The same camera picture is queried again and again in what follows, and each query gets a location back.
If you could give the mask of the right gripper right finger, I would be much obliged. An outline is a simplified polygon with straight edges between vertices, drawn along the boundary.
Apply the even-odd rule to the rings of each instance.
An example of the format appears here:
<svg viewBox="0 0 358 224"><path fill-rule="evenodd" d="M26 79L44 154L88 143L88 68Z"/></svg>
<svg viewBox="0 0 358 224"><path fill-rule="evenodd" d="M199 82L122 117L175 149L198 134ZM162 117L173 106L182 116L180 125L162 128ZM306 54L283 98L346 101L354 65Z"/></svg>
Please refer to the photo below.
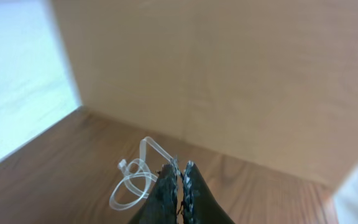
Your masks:
<svg viewBox="0 0 358 224"><path fill-rule="evenodd" d="M184 224L234 224L229 215L213 197L200 170L193 161L188 161L183 182Z"/></svg>

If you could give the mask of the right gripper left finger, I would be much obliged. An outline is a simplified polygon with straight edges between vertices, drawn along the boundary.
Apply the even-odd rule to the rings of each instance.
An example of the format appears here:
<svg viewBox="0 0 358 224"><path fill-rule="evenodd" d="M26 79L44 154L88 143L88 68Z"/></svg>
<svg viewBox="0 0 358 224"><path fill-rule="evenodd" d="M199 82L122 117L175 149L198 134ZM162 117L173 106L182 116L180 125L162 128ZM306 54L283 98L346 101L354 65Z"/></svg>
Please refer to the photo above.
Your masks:
<svg viewBox="0 0 358 224"><path fill-rule="evenodd" d="M128 224L177 224L177 173L165 164L147 200Z"/></svg>

